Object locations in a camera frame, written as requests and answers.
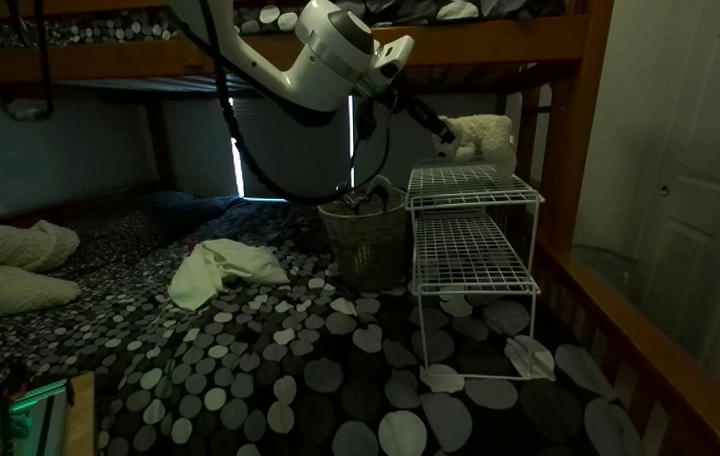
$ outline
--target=bunk bed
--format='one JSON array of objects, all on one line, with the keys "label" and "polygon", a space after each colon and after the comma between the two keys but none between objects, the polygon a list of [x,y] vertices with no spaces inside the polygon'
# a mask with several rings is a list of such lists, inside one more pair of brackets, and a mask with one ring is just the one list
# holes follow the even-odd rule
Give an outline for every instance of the bunk bed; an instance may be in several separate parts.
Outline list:
[{"label": "bunk bed", "polygon": [[[49,3],[47,15],[85,18],[156,8],[166,4],[161,0],[61,0]],[[720,454],[720,386],[635,303],[570,258],[608,23],[612,0],[574,0],[565,3],[564,15],[550,18],[379,25],[376,34],[417,38],[408,76],[423,90],[523,94],[517,169],[523,177],[532,169],[535,119],[550,110],[545,172],[537,182],[549,198],[535,261],[542,303],[598,360],[651,454]],[[250,41],[279,66],[296,53],[294,38],[285,33]],[[51,67],[58,82],[134,77],[189,87],[214,76],[212,60],[182,34],[51,48]],[[0,80],[7,90],[24,90],[39,77],[37,51],[0,48]],[[554,85],[554,105],[540,105],[540,82]],[[153,108],[149,122],[161,122],[161,108]]]}]

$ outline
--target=white door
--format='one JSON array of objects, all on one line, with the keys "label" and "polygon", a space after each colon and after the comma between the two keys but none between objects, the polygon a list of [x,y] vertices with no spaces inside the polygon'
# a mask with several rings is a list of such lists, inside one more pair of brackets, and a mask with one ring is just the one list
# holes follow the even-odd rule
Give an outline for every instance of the white door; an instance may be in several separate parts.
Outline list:
[{"label": "white door", "polygon": [[641,308],[720,380],[720,0],[703,0],[645,253]]}]

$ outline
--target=stuffed toy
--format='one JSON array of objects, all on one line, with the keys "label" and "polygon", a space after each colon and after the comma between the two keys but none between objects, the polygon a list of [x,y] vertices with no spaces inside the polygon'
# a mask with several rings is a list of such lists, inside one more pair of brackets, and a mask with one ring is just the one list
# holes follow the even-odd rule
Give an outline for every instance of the stuffed toy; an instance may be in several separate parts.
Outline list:
[{"label": "stuffed toy", "polygon": [[493,162],[498,184],[511,184],[514,175],[512,119],[498,114],[441,117],[455,132],[455,142],[433,137],[438,155],[455,162]]},{"label": "stuffed toy", "polygon": [[80,247],[80,234],[54,223],[0,224],[0,317],[73,300],[73,281],[44,276]]}]

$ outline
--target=metal shelf rack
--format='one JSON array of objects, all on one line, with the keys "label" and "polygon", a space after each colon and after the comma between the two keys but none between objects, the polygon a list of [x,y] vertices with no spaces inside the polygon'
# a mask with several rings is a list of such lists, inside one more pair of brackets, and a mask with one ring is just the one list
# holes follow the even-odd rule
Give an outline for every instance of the metal shelf rack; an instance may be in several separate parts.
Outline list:
[{"label": "metal shelf rack", "polygon": [[[502,182],[495,165],[430,165],[411,169],[408,209],[414,219],[414,283],[421,346],[430,360],[430,336],[423,331],[423,295],[441,294],[495,294],[530,295],[530,336],[535,336],[535,305],[540,286],[532,277],[532,255],[542,195],[512,177]],[[502,227],[493,219],[493,204],[526,204],[532,212],[530,247],[523,258]]]}]

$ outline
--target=bed rail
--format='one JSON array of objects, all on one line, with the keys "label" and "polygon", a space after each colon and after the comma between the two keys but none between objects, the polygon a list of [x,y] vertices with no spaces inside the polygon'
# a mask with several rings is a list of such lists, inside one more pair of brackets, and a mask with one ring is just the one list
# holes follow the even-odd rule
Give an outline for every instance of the bed rail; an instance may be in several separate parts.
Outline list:
[{"label": "bed rail", "polygon": [[650,454],[720,456],[720,384],[635,303],[565,253],[540,242],[545,303],[592,346]]}]

